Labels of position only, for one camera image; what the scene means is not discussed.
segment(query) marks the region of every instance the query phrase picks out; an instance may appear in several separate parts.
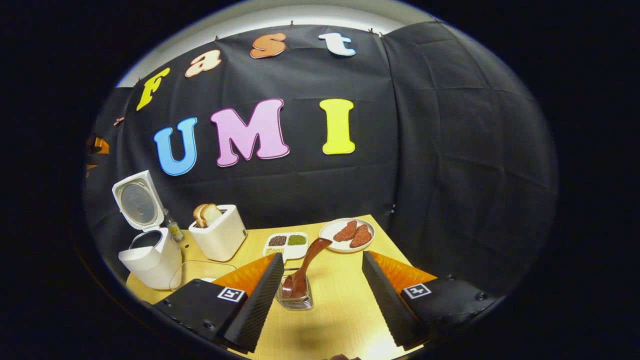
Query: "meat slice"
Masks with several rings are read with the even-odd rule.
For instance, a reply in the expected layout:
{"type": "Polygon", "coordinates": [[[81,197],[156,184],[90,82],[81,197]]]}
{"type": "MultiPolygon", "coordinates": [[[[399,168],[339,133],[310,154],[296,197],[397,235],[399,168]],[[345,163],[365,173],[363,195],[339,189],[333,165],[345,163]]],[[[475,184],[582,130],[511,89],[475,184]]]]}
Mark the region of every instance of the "meat slice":
{"type": "Polygon", "coordinates": [[[349,247],[355,248],[355,247],[362,246],[368,243],[369,240],[371,240],[371,233],[369,232],[369,228],[367,228],[366,225],[360,225],[358,226],[356,235],[351,241],[351,243],[349,244],[349,247]]]}
{"type": "Polygon", "coordinates": [[[352,220],[347,223],[347,226],[344,229],[340,230],[336,235],[333,235],[333,239],[335,241],[346,241],[351,240],[356,235],[356,225],[358,223],[356,220],[352,220]]]}

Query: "pink letter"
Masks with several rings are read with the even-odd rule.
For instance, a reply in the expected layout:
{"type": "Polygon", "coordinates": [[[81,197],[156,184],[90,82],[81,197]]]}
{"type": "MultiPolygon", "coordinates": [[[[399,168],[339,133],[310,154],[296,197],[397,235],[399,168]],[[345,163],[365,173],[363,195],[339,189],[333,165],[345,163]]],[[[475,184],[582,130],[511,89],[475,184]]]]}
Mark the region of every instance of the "pink letter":
{"type": "Polygon", "coordinates": [[[268,99],[255,106],[249,124],[245,125],[233,109],[224,109],[211,115],[211,122],[218,127],[220,157],[218,166],[229,167],[238,162],[238,156],[231,149],[231,142],[236,145],[245,160],[253,155],[255,140],[260,137],[260,159],[281,158],[289,153],[289,147],[282,141],[280,130],[280,108],[284,105],[281,99],[268,99]]]}

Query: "open lid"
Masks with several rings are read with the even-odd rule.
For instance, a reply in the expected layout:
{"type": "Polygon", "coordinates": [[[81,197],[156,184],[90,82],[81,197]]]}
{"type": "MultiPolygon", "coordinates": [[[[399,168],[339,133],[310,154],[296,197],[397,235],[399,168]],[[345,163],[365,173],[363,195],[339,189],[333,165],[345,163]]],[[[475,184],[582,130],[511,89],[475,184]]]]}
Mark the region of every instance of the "open lid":
{"type": "Polygon", "coordinates": [[[142,231],[160,228],[164,207],[149,170],[117,182],[111,191],[129,225],[142,231]]]}

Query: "brown spoon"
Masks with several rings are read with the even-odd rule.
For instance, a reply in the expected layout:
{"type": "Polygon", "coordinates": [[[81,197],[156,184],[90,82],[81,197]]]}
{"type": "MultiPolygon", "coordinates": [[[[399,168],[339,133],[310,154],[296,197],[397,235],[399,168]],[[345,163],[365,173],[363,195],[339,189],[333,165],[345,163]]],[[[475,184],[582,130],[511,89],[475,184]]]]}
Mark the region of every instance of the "brown spoon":
{"type": "Polygon", "coordinates": [[[282,297],[284,299],[302,297],[307,293],[307,282],[305,281],[305,276],[307,274],[309,263],[311,263],[314,257],[322,250],[331,245],[331,242],[331,240],[317,238],[311,243],[307,249],[305,259],[302,261],[300,269],[284,279],[284,283],[282,284],[282,297]]]}

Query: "glass bottle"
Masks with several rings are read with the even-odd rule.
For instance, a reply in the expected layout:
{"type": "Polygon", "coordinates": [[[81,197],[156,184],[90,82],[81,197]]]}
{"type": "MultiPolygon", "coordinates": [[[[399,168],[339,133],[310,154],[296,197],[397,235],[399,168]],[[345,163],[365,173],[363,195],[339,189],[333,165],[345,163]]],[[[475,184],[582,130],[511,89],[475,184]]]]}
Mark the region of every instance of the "glass bottle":
{"type": "Polygon", "coordinates": [[[184,239],[184,234],[180,230],[178,223],[175,219],[169,215],[169,210],[167,208],[164,209],[164,221],[166,221],[166,226],[171,233],[171,236],[175,241],[182,241],[184,239]]]}

